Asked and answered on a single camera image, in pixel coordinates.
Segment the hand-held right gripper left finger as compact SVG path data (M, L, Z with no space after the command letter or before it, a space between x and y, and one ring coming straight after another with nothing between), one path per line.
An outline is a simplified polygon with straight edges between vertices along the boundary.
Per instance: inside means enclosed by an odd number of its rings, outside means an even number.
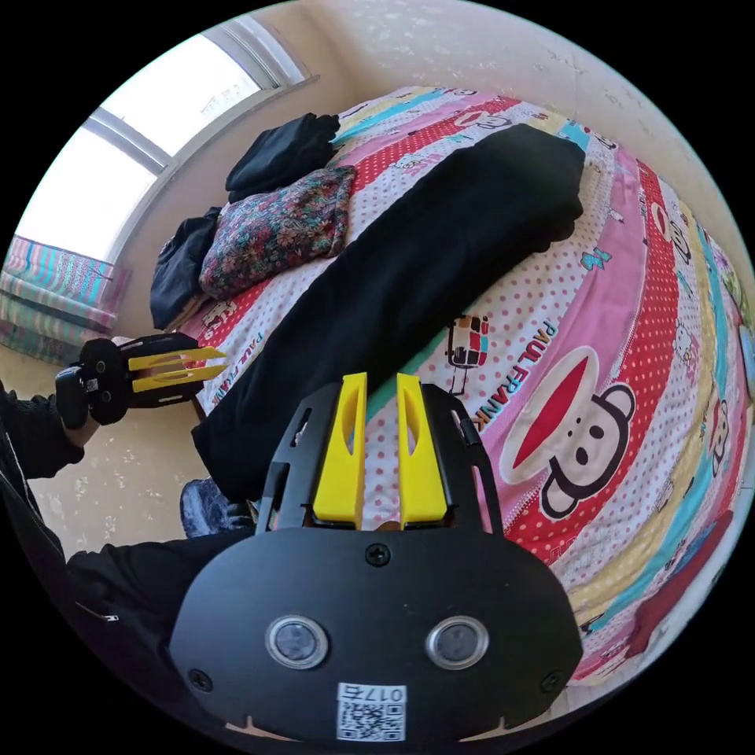
M312 510L321 523L359 529L363 520L367 374L345 375Z

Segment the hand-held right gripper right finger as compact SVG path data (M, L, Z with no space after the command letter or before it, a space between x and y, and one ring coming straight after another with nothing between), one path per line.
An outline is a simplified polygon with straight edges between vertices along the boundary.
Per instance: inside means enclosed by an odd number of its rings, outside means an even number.
M419 378L397 374L396 400L400 525L406 530L444 519L444 486Z

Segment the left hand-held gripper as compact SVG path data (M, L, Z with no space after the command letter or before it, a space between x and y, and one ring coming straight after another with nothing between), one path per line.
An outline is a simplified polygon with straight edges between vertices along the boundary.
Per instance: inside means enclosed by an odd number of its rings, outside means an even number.
M130 409L153 409L192 400L201 384L220 375L224 364L185 368L188 363L225 359L213 347L199 348L183 333L140 337L118 345L107 338L83 346L78 367L90 416L112 425Z

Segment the person's left hand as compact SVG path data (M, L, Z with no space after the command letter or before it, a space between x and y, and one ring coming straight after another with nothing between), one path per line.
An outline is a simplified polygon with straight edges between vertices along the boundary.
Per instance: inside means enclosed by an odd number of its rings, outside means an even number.
M78 448L84 448L100 428L100 425L90 415L79 428L70 428L63 422L61 424L68 442Z

